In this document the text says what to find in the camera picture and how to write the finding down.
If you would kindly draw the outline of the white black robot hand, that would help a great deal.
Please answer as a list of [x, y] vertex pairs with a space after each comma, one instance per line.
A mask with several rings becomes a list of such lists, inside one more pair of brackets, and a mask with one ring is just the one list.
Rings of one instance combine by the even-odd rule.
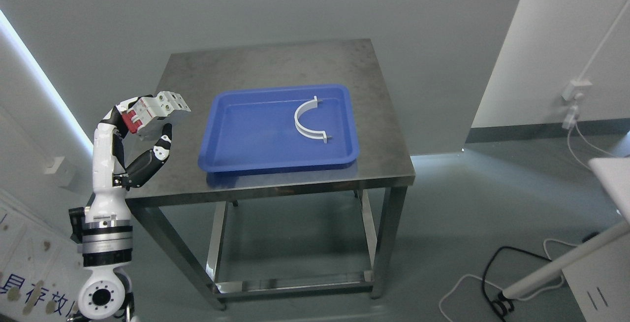
[[88, 223], [115, 215], [129, 220], [126, 194], [130, 188], [142, 187], [162, 168], [170, 156], [172, 125], [166, 123], [155, 145], [126, 165], [124, 138], [128, 131], [117, 106], [99, 121], [93, 135], [92, 183], [94, 199], [85, 208]]

